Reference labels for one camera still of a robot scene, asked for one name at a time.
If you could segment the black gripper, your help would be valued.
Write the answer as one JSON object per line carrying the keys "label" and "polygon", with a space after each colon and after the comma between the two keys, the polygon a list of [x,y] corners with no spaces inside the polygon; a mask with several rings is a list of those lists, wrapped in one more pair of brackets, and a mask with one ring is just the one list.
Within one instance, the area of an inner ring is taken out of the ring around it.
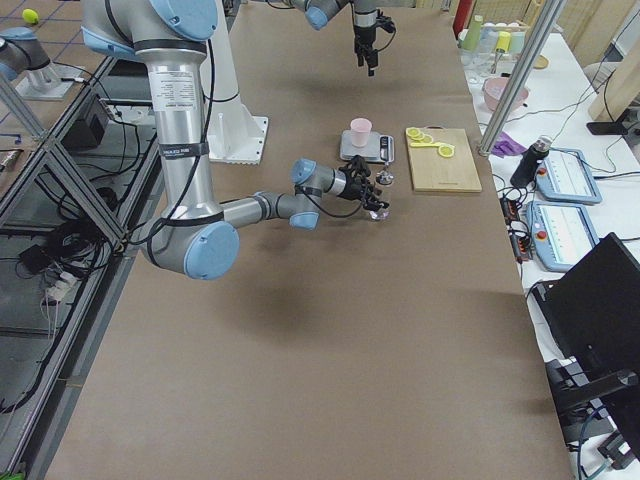
{"label": "black gripper", "polygon": [[364,168],[344,168],[345,174],[345,200],[358,200],[362,203],[363,208],[372,213],[382,213],[386,211],[390,204],[383,193],[372,193],[373,186],[369,181],[371,170]]}
{"label": "black gripper", "polygon": [[373,48],[376,39],[376,13],[354,12],[353,30],[357,65],[365,66],[367,75],[373,77],[378,67],[378,50]]}

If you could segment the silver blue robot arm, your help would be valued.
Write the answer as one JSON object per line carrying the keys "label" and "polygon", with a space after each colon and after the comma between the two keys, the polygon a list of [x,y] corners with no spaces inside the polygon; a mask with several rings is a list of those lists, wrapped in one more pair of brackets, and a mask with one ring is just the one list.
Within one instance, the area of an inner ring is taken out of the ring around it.
{"label": "silver blue robot arm", "polygon": [[146,66],[162,160],[166,209],[137,240],[154,265],[198,280],[224,275],[239,253],[238,228],[270,219],[316,227],[324,195],[388,207],[369,179],[362,156],[332,169],[309,159],[291,171],[293,194],[258,192],[219,203],[208,159],[214,87],[201,83],[201,66],[215,61],[212,40],[226,31],[218,1],[86,1],[82,32],[88,48]]}
{"label": "silver blue robot arm", "polygon": [[366,66],[367,74],[372,77],[378,67],[378,50],[374,47],[379,28],[380,11],[374,1],[347,0],[284,0],[287,7],[304,13],[307,22],[321,30],[328,25],[347,5],[352,9],[354,32],[354,53],[359,67]]}

